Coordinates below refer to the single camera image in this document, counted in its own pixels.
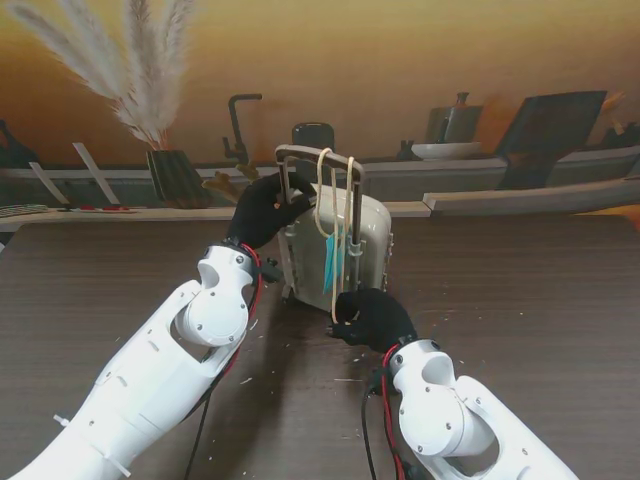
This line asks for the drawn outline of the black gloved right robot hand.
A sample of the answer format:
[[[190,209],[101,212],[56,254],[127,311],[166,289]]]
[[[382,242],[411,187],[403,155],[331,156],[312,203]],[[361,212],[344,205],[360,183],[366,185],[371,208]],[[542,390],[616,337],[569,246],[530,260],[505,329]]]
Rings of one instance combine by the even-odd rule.
[[[341,293],[335,304],[336,322],[328,335],[350,346],[367,346],[385,354],[396,345],[418,339],[405,308],[385,291],[367,288]]]

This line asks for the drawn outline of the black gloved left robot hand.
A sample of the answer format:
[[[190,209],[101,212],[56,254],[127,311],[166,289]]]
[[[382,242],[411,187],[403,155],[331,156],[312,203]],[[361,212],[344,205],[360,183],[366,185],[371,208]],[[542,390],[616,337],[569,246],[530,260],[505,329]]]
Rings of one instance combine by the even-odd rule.
[[[282,203],[278,173],[260,178],[249,185],[236,205],[227,230],[227,238],[259,249],[269,243],[277,233],[293,224],[313,207],[317,192],[310,182],[299,174],[289,173],[289,186],[301,194],[290,203]]]

